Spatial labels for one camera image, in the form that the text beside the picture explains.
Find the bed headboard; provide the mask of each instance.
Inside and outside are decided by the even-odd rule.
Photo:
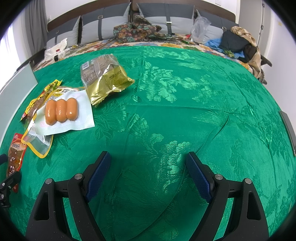
[[[93,2],[86,3],[84,5],[81,5],[77,8],[74,8],[57,18],[53,19],[47,24],[47,31],[51,31],[54,28],[62,25],[63,23],[78,17],[80,15],[92,12],[96,9],[103,8],[103,7],[108,7],[111,5],[116,5],[116,4],[121,4],[121,3],[129,3],[130,0],[97,0]]]
[[[215,4],[203,0],[131,0],[131,9],[133,12],[139,12],[137,3],[178,3],[178,4],[192,4],[195,9],[206,11],[208,13],[217,15],[219,17],[235,22],[235,14],[221,8]]]

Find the black bag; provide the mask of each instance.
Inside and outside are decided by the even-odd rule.
[[[223,33],[222,41],[219,48],[230,50],[232,53],[238,53],[241,52],[247,44],[249,44],[248,40],[234,34],[230,30],[226,30]]]
[[[257,48],[249,43],[244,47],[243,52],[244,58],[239,57],[238,59],[244,63],[248,63],[253,58],[254,54],[257,52]]]

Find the red snack package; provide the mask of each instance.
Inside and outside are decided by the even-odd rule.
[[[26,144],[23,144],[20,140],[22,138],[22,134],[15,133],[10,144],[8,150],[8,167],[6,171],[6,177],[14,173],[15,171],[20,171],[22,167],[22,159],[25,155],[25,151],[27,148]],[[18,184],[16,184],[12,190],[17,193]]]

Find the sausage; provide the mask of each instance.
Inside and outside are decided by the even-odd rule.
[[[63,123],[67,120],[67,102],[64,99],[57,101],[57,121]]]
[[[75,98],[67,100],[67,118],[68,120],[74,121],[78,117],[78,103]]]
[[[48,125],[54,125],[57,122],[56,115],[57,103],[55,100],[49,100],[45,107],[45,122]]]

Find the plastic food wrapper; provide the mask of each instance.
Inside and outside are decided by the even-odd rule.
[[[91,104],[86,91],[69,91],[64,95],[56,99],[68,100],[69,98],[75,98],[78,102],[78,117],[76,120],[66,120],[63,123],[56,122],[54,125],[48,125],[45,122],[45,108],[44,105],[37,111],[37,117],[33,124],[33,129],[38,135],[52,135],[57,133],[63,133],[68,130],[83,130],[90,127],[94,127],[94,118],[92,114]]]
[[[55,80],[54,82],[47,85],[37,98],[31,100],[30,104],[27,106],[20,120],[22,121],[26,119],[28,125],[33,119],[33,116],[35,115],[36,111],[43,105],[48,95],[52,91],[54,91],[61,83],[61,81]]]
[[[205,17],[197,17],[194,21],[194,25],[191,29],[191,37],[192,39],[199,43],[205,43],[205,33],[207,31],[207,27],[211,24],[211,22]]]
[[[46,101],[43,103],[42,106],[46,105],[46,103],[50,100],[56,100],[63,94],[69,92],[69,91],[79,91],[81,88],[71,88],[71,87],[59,87],[55,91],[53,91],[46,99]],[[36,115],[34,115],[33,119],[29,123],[29,126],[27,130],[25,131],[23,137],[22,137],[22,143],[27,144],[28,147],[40,158],[44,158],[47,156],[51,146],[52,146],[52,140],[53,135],[38,135],[36,131],[32,128],[34,124],[34,120],[36,119]]]
[[[121,92],[135,80],[129,78],[124,68],[112,54],[101,55],[80,67],[81,80],[93,106],[101,103],[111,92]]]
[[[20,168],[22,167],[22,160],[24,158],[27,145],[21,142],[21,138],[22,134],[15,133],[9,146],[6,177],[10,176],[15,171],[20,171]],[[17,193],[18,184],[16,184],[12,190]]]
[[[59,58],[64,57],[65,54],[65,49],[67,47],[67,38],[63,39],[60,43],[57,45],[53,46],[50,49],[45,50],[44,52],[44,60],[50,60],[51,58],[55,57],[56,55],[59,56]]]

